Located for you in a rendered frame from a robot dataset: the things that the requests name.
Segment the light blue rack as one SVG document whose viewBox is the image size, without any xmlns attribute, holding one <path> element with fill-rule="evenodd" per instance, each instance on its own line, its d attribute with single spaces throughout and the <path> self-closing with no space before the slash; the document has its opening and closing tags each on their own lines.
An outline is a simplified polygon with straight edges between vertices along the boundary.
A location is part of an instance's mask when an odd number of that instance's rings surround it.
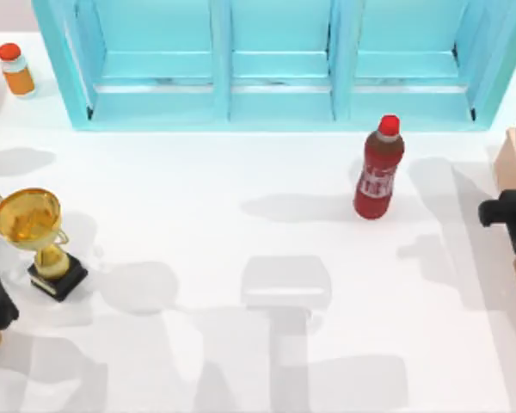
<svg viewBox="0 0 516 413">
<path fill-rule="evenodd" d="M 87 131 L 488 129 L 516 0 L 32 0 Z"/>
</svg>

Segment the gold trophy on black base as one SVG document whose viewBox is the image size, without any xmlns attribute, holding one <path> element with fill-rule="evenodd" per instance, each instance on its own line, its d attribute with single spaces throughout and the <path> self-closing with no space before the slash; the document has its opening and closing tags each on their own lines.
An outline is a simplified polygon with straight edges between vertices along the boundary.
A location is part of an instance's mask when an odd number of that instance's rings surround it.
<svg viewBox="0 0 516 413">
<path fill-rule="evenodd" d="M 81 262 L 63 249 L 70 239 L 62 229 L 61 205 L 46 189 L 0 194 L 0 236 L 19 250 L 34 252 L 28 268 L 31 284 L 57 302 L 88 275 Z"/>
</svg>

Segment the orange bottle with red cap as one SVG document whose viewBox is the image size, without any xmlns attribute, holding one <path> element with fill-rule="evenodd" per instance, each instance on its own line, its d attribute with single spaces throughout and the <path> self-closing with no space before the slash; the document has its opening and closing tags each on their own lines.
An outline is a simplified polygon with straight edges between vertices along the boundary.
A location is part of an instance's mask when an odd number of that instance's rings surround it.
<svg viewBox="0 0 516 413">
<path fill-rule="evenodd" d="M 0 46 L 0 65 L 9 90 L 15 96 L 28 96 L 35 91 L 27 60 L 16 43 Z"/>
</svg>

